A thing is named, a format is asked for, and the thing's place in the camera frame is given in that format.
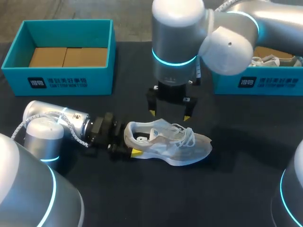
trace cardboard box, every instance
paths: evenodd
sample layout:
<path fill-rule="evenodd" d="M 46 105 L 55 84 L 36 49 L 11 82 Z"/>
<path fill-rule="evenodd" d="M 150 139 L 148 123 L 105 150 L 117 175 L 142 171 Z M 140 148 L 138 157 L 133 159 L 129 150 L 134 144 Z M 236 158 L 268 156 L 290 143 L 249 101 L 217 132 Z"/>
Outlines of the cardboard box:
<path fill-rule="evenodd" d="M 65 47 L 35 48 L 30 67 L 62 67 L 65 54 Z"/>
<path fill-rule="evenodd" d="M 45 47 L 105 48 L 106 64 L 30 67 L 35 49 Z M 115 55 L 112 20 L 29 20 L 22 22 L 1 69 L 16 96 L 110 95 Z"/>
<path fill-rule="evenodd" d="M 68 48 L 63 67 L 105 67 L 107 48 Z"/>
<path fill-rule="evenodd" d="M 292 55 L 257 47 L 255 55 L 292 58 Z M 303 67 L 248 67 L 243 73 L 225 76 L 212 72 L 214 92 L 220 95 L 303 96 Z"/>
<path fill-rule="evenodd" d="M 261 46 L 257 46 L 255 48 L 255 51 L 254 51 L 254 57 L 264 58 L 264 57 L 269 56 L 271 54 L 278 57 L 278 58 L 286 58 L 287 59 L 287 58 L 292 58 L 293 57 L 291 54 L 281 52 L 281 51 L 276 51 L 276 50 L 269 49 L 269 48 L 266 48 L 266 47 L 261 47 Z"/>

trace shoelace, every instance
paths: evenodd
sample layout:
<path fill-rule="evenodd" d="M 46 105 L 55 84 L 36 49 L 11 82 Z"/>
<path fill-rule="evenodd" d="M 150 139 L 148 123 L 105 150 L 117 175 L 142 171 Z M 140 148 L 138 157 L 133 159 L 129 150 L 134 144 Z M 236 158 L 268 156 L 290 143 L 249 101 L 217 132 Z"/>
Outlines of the shoelace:
<path fill-rule="evenodd" d="M 260 57 L 253 57 L 250 66 L 262 66 L 263 63 Z"/>
<path fill-rule="evenodd" d="M 195 134 L 191 128 L 184 128 L 179 124 L 172 124 L 172 130 L 175 131 L 173 136 L 176 136 L 178 133 L 184 133 L 184 136 L 178 141 L 171 141 L 171 144 L 176 144 L 178 148 L 184 147 L 193 147 L 196 143 Z"/>

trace shoe sole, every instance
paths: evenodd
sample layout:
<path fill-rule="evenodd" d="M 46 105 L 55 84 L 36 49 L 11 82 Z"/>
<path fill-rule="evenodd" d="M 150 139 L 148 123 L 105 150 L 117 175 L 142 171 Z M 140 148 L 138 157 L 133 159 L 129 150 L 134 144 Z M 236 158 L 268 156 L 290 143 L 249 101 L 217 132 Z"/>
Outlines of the shoe sole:
<path fill-rule="evenodd" d="M 205 157 L 198 158 L 198 159 L 193 159 L 193 160 L 190 160 L 190 161 L 176 161 L 176 160 L 170 159 L 169 157 L 164 157 L 162 155 L 149 153 L 149 152 L 145 152 L 142 155 L 135 156 L 133 158 L 139 158 L 139 159 L 158 158 L 158 159 L 162 159 L 163 161 L 166 161 L 171 166 L 187 166 L 187 165 L 190 165 L 190 164 L 193 164 L 193 163 L 196 163 L 196 162 L 199 162 L 199 161 L 203 160 L 209 154 L 210 154 L 210 152 Z"/>

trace shoe tongue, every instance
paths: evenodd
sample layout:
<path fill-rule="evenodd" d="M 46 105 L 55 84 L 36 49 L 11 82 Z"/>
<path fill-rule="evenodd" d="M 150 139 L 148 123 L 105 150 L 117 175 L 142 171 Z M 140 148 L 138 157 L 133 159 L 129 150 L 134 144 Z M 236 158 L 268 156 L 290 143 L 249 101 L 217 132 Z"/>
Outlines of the shoe tongue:
<path fill-rule="evenodd" d="M 163 136 L 165 138 L 168 138 L 170 140 L 180 140 L 183 138 L 184 134 L 179 132 L 178 134 L 175 134 L 173 130 L 170 129 L 155 129 L 152 128 L 150 132 L 150 140 L 154 140 L 158 136 Z"/>

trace glowing cyan light ring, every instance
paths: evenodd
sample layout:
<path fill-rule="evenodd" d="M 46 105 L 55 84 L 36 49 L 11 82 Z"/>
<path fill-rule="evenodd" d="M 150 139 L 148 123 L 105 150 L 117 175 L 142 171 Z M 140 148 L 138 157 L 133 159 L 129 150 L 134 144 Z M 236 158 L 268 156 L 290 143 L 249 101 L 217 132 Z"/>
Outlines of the glowing cyan light ring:
<path fill-rule="evenodd" d="M 53 177 L 53 193 L 52 193 L 52 197 L 51 197 L 51 201 L 48 205 L 48 208 L 46 210 L 46 213 L 44 214 L 43 218 L 41 219 L 40 223 L 37 225 L 37 227 L 42 227 L 43 224 L 45 223 L 46 219 L 48 218 L 49 216 L 49 213 L 51 212 L 52 210 L 52 207 L 53 207 L 53 202 L 55 200 L 55 196 L 56 196 L 56 190 L 57 190 L 57 184 L 56 184 L 56 178 L 55 178 L 55 175 L 53 174 L 53 171 L 50 167 L 48 167 L 49 170 L 51 171 L 51 174 L 52 174 L 52 177 Z"/>
<path fill-rule="evenodd" d="M 256 21 L 251 15 L 249 15 L 249 14 L 247 14 L 247 13 L 244 13 L 244 12 L 241 12 L 241 11 L 228 11 L 228 13 L 237 13 L 237 14 L 241 14 L 241 15 L 244 15 L 244 16 L 248 17 L 248 18 L 251 19 L 251 20 L 255 23 L 255 25 L 257 26 L 258 34 L 260 33 L 260 29 L 259 29 L 258 23 L 257 23 L 257 21 Z"/>
<path fill-rule="evenodd" d="M 295 219 L 295 217 L 292 215 L 292 213 L 290 212 L 290 210 L 288 209 L 288 207 L 287 207 L 287 205 L 286 205 L 286 203 L 285 203 L 285 201 L 284 201 L 284 197 L 283 197 L 283 193 L 282 193 L 282 179 L 283 179 L 284 173 L 285 173 L 285 170 L 284 170 L 284 172 L 283 172 L 283 174 L 282 174 L 281 181 L 280 181 L 280 194 L 281 194 L 282 202 L 283 202 L 283 204 L 284 204 L 284 206 L 285 206 L 285 209 L 286 209 L 287 213 L 288 213 L 289 216 L 294 220 L 294 222 L 297 223 L 297 225 L 298 225 L 299 227 L 303 227 L 303 226 L 297 221 L 297 219 Z"/>
<path fill-rule="evenodd" d="M 191 63 L 197 56 L 193 57 L 192 59 L 190 59 L 189 61 L 187 62 L 184 62 L 184 63 L 169 63 L 169 62 L 166 62 L 166 61 L 163 61 L 161 60 L 160 58 L 158 58 L 158 56 L 155 54 L 155 52 L 153 51 L 153 49 L 151 49 L 152 51 L 152 54 L 153 56 L 155 57 L 155 59 L 157 59 L 159 62 L 161 62 L 162 64 L 165 64 L 165 65 L 169 65 L 169 66 L 182 66 L 182 65 L 187 65 L 189 63 Z"/>
<path fill-rule="evenodd" d="M 56 157 L 56 158 L 53 158 L 53 159 L 40 159 L 40 161 L 43 161 L 43 162 L 53 162 L 53 161 L 56 161 L 59 159 L 60 156 Z"/>

